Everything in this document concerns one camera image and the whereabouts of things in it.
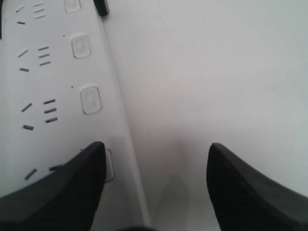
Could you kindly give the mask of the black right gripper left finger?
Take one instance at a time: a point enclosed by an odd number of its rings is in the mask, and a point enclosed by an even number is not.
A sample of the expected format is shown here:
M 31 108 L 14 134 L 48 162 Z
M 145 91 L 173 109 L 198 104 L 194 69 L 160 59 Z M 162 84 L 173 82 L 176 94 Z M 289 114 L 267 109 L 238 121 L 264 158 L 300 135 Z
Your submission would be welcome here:
M 55 172 L 2 197 L 0 229 L 89 231 L 105 179 L 105 145 L 94 142 Z

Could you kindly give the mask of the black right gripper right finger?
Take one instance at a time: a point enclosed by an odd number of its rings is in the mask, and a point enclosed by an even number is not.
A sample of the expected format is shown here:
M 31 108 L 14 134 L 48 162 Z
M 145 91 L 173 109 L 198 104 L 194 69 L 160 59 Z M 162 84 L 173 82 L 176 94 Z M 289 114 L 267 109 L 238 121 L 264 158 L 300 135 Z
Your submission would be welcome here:
M 308 199 L 266 177 L 220 143 L 208 153 L 206 183 L 222 231 L 306 231 Z

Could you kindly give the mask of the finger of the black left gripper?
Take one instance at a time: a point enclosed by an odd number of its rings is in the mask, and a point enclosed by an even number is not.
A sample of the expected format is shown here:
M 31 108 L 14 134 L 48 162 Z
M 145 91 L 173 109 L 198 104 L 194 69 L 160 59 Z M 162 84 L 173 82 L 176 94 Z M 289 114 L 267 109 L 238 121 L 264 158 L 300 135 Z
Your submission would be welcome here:
M 107 16 L 109 14 L 109 6 L 107 0 L 94 0 L 94 4 L 100 16 Z
M 2 0 L 0 0 L 0 40 L 2 40 Z

